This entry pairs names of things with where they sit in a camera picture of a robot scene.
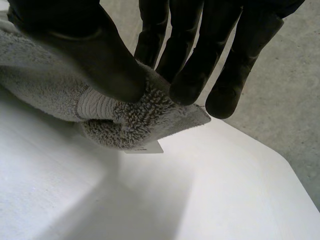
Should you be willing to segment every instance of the towel fold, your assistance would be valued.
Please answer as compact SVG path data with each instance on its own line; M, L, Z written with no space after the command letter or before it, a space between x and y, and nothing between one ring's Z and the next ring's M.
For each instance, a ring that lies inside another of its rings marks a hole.
M108 148L135 149L210 122L197 105L179 106L154 70L138 103L114 100L88 86L63 61L0 20L0 84L22 101L56 118L77 122L82 134Z

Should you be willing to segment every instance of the concrete floor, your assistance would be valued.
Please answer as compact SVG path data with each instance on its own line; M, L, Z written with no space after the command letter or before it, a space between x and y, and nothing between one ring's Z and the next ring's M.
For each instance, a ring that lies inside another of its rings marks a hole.
M133 53L141 30L138 0L102 0ZM284 156L320 209L320 2L306 1L256 62L226 122ZM168 27L167 38L171 28ZM198 103L203 105L230 41Z

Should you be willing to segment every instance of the towel tag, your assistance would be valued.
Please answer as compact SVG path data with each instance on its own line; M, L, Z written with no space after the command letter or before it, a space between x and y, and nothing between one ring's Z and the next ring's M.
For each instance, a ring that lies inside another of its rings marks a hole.
M150 142L134 150L124 151L126 154L163 154L164 150L158 141Z

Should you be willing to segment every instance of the terry cloth towel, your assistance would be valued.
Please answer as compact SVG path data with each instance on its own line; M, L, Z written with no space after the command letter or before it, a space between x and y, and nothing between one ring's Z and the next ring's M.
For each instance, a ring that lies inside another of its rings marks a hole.
M77 72L22 36L10 22L0 20L0 84L47 114L77 122L81 133L99 145L135 149L210 122L201 107L173 103L169 84L151 68L140 66L147 73L142 99L114 100L86 85Z

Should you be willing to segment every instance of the white surface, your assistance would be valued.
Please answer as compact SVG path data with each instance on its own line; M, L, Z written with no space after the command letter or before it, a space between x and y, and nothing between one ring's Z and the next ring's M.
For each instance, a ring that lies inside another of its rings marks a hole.
M316 240L320 214L289 164L222 121L96 146L0 91L1 240Z

